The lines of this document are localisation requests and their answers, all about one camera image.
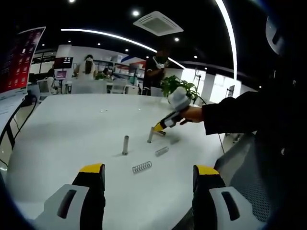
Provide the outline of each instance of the wall display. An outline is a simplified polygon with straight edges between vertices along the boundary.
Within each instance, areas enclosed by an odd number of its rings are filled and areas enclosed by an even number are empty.
[[[44,30],[45,27],[40,27],[16,35],[0,69],[0,99],[27,93],[33,54]]]
[[[70,69],[73,57],[56,57],[54,59],[54,69]]]
[[[65,80],[67,77],[67,71],[63,70],[63,71],[58,71],[56,74],[56,79],[57,80]]]

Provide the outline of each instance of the ceiling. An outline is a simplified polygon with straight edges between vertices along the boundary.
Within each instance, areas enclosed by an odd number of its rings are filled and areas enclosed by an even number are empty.
[[[251,76],[251,81],[264,81],[271,74],[276,55],[265,36],[267,16],[250,0],[224,0],[236,39],[238,71]],[[61,32],[61,28],[92,29],[120,35],[157,49],[162,41],[171,44],[171,58],[197,61],[233,69],[233,58],[227,27],[215,0],[167,1],[101,1],[68,0],[32,1],[23,3],[13,14],[14,26],[22,31],[37,26],[47,29],[40,48],[57,48],[60,44],[100,47],[125,52],[139,58],[152,53],[124,41],[96,34]],[[159,11],[175,21],[183,32],[157,37],[133,25],[139,17]]]

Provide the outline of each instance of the ceiling air conditioner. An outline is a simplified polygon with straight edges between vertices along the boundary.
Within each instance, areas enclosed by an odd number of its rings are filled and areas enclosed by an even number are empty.
[[[133,24],[156,36],[169,35],[183,31],[173,20],[158,11],[141,17]]]

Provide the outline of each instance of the green plant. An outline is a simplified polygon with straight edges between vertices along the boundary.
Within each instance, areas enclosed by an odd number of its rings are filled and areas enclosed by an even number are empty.
[[[97,75],[96,75],[96,77],[95,77],[95,80],[99,80],[99,79],[108,79],[109,77],[106,75],[106,74],[104,74],[104,73],[102,73],[102,72],[99,72],[99,73],[97,73]]]
[[[180,80],[175,75],[163,79],[161,86],[164,97],[168,97],[179,86],[185,88],[187,97],[190,98],[190,100],[195,101],[199,97],[196,86],[193,83],[187,82],[186,80]]]

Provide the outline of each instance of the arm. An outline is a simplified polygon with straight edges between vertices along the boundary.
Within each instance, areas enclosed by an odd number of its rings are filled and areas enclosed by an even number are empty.
[[[265,125],[268,113],[265,96],[260,92],[247,92],[238,98],[225,98],[218,104],[191,107],[182,116],[192,122],[204,122],[206,134],[245,133]]]
[[[75,70],[73,71],[73,73],[74,73],[75,76],[78,76],[79,69],[80,69],[80,65],[77,65],[77,67],[76,67]]]
[[[148,77],[154,77],[155,75],[159,74],[163,69],[155,69],[155,70],[148,70],[147,71],[147,76]]]

